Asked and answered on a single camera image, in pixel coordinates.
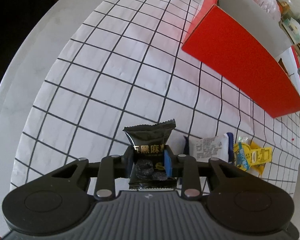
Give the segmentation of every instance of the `yellow snack packet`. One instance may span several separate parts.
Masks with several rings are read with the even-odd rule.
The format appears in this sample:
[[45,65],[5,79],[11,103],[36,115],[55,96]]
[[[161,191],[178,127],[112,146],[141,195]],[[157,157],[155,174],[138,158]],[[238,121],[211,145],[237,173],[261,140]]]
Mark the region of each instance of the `yellow snack packet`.
[[234,145],[234,159],[238,168],[246,171],[258,165],[255,170],[262,174],[263,164],[272,160],[272,148],[260,148],[254,142],[251,142],[251,145],[239,142]]
[[[256,144],[254,141],[251,141],[250,143],[250,149],[258,149],[261,148],[258,144]],[[265,169],[266,163],[263,164],[258,164],[258,165],[253,165],[251,166],[252,169],[254,169],[255,171],[257,171],[260,175],[262,175],[264,169]]]
[[250,156],[251,159],[248,159],[248,163],[250,166],[268,163],[272,160],[272,148],[266,147],[252,149],[250,151]]

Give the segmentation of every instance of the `red box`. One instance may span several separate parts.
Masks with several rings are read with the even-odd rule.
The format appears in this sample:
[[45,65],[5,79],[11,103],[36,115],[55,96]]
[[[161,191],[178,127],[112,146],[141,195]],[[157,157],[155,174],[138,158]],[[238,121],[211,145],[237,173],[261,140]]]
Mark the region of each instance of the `red box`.
[[271,117],[300,110],[300,95],[275,57],[289,38],[253,0],[204,0],[182,50],[239,87]]

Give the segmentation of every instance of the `dark floor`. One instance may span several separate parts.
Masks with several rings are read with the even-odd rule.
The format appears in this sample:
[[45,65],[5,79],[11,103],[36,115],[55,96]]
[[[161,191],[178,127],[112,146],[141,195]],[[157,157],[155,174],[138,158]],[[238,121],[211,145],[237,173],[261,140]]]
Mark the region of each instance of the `dark floor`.
[[0,0],[0,82],[15,53],[55,0]]

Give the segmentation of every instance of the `black snack packet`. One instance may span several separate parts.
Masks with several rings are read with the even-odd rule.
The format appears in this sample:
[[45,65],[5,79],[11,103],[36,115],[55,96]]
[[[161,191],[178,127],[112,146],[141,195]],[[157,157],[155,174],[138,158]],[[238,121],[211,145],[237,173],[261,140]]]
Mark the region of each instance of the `black snack packet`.
[[133,165],[133,169],[130,176],[129,189],[141,189],[141,188],[176,188],[177,179],[167,178],[167,174],[164,171],[155,171],[150,176],[142,176],[138,174],[137,165]]
[[151,163],[154,171],[164,170],[164,145],[175,127],[176,122],[172,119],[159,124],[141,124],[123,129],[134,148],[133,160],[135,164],[138,163],[137,166],[140,169],[138,174],[149,176],[150,174],[143,174],[141,170],[143,166],[145,166],[145,169],[149,169]]

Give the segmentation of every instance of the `white tablecloth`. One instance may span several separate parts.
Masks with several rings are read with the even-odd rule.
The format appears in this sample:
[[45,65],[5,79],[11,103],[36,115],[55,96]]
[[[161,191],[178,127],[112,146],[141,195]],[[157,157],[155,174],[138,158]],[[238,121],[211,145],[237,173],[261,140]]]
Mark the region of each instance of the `white tablecloth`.
[[[174,154],[183,152],[184,135],[248,136],[273,148],[262,179],[293,195],[300,162],[299,114],[271,118],[181,50],[201,2],[103,1],[66,44],[38,92],[10,189],[79,157],[98,162],[122,155],[129,145],[123,127],[174,118],[177,128],[167,142]],[[118,179],[116,187],[127,189],[127,180]]]

